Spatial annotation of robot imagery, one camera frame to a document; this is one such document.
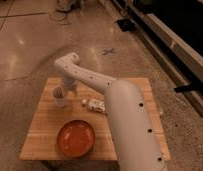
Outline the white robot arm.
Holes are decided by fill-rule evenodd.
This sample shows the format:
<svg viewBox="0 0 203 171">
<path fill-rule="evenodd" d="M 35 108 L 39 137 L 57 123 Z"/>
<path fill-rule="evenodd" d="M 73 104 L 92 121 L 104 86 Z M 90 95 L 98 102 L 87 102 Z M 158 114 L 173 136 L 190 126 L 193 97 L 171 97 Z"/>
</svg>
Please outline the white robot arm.
<svg viewBox="0 0 203 171">
<path fill-rule="evenodd" d="M 124 79 L 79 66 L 80 57 L 69 53 L 54 66 L 66 89 L 75 81 L 104 96 L 105 109 L 120 171 L 168 171 L 140 88 Z"/>
</svg>

